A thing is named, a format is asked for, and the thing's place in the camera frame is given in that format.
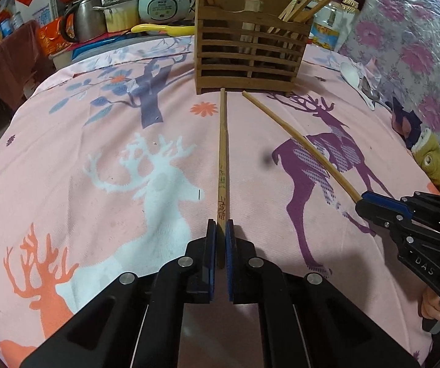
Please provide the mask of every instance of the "white spoon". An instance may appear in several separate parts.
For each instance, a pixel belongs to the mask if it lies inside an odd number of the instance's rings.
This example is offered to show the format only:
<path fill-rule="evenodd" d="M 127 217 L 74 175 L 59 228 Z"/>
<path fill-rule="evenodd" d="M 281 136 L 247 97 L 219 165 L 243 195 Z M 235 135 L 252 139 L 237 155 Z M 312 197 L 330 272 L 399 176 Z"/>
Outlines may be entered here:
<path fill-rule="evenodd" d="M 365 101 L 366 105 L 370 108 L 370 110 L 375 110 L 375 104 L 371 99 L 369 99 L 366 95 L 363 94 L 363 91 L 361 91 L 358 86 L 360 84 L 360 77 L 358 76 L 358 71 L 356 68 L 351 65 L 348 62 L 341 62 L 339 65 L 341 68 L 341 76 L 344 80 L 346 80 L 346 83 L 348 83 L 352 88 L 354 88 L 359 95 L 361 95 L 361 98 Z"/>

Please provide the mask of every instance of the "stainless steel kettle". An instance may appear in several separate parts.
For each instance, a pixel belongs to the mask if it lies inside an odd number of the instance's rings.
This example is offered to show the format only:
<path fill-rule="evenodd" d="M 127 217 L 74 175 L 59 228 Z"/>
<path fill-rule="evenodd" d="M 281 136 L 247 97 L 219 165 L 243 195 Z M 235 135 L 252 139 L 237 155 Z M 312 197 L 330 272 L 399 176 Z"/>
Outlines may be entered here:
<path fill-rule="evenodd" d="M 101 0 L 76 1 L 65 13 L 60 21 L 61 36 L 71 43 L 85 43 L 108 31 L 105 25 L 104 13 L 94 10 L 93 7 L 101 7 Z M 75 37 L 70 37 L 66 31 L 67 21 L 70 14 L 73 15 L 73 30 Z"/>

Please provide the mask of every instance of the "silver screw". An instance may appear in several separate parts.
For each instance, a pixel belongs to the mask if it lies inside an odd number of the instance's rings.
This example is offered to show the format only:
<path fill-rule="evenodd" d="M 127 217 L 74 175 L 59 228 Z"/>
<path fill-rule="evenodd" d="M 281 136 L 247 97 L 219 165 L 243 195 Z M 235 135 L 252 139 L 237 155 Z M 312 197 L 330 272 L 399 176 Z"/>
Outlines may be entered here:
<path fill-rule="evenodd" d="M 307 281 L 312 285 L 320 285 L 322 284 L 322 276 L 316 272 L 312 272 L 307 275 Z"/>
<path fill-rule="evenodd" d="M 182 256 L 179 260 L 177 260 L 177 264 L 179 264 L 181 267 L 189 267 L 192 265 L 192 258 L 188 256 Z"/>
<path fill-rule="evenodd" d="M 254 268 L 259 268 L 264 265 L 264 260 L 260 259 L 259 257 L 253 257 L 249 259 L 249 265 Z"/>
<path fill-rule="evenodd" d="M 129 285 L 135 280 L 135 276 L 131 272 L 125 272 L 119 276 L 119 281 L 123 285 Z"/>

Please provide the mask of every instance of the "pot handle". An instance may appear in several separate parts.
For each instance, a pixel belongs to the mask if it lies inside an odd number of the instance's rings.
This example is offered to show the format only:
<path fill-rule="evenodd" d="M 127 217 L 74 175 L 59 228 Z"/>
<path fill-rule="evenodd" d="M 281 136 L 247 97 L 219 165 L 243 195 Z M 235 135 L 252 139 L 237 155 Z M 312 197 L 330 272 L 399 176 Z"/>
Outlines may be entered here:
<path fill-rule="evenodd" d="M 60 21 L 60 34 L 65 40 L 69 41 L 70 43 L 78 43 L 78 39 L 76 37 L 77 35 L 75 35 L 75 37 L 70 37 L 68 35 L 68 33 L 66 31 L 66 24 L 68 22 L 68 17 L 70 16 L 70 14 L 73 13 L 74 14 L 73 15 L 73 31 L 75 33 L 75 28 L 76 28 L 75 23 L 76 23 L 76 18 L 77 18 L 76 11 L 77 11 L 78 7 L 79 7 L 79 4 L 72 5 L 69 9 L 67 9 L 67 12 L 63 16 L 63 19 Z"/>

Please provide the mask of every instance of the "white deer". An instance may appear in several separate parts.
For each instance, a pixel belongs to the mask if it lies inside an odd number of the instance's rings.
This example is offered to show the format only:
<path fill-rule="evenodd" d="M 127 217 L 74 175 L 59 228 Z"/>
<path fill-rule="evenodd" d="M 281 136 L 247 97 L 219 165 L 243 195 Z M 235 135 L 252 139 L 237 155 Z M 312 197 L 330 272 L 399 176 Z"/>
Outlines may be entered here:
<path fill-rule="evenodd" d="M 107 284 L 122 272 L 131 271 L 139 277 L 157 272 L 165 263 L 184 254 L 187 243 L 191 240 L 191 229 L 179 211 L 179 201 L 199 201 L 204 193 L 193 186 L 184 173 L 170 163 L 176 158 L 191 154 L 195 145 L 182 149 L 182 137 L 176 142 L 173 155 L 173 141 L 167 143 L 159 135 L 160 149 L 150 153 L 146 140 L 140 134 L 126 145 L 119 164 L 130 174 L 128 184 L 112 184 L 99 179 L 97 163 L 101 154 L 89 156 L 90 168 L 84 172 L 99 189 L 111 192 L 136 191 L 133 199 L 144 197 L 146 233 L 121 245 L 106 260 L 91 265 L 80 266 L 72 279 L 59 284 L 57 293 L 62 296 L 69 309 L 76 313 Z M 136 157 L 136 151 L 142 153 Z M 150 174 L 138 173 L 141 160 L 147 157 L 153 165 Z"/>

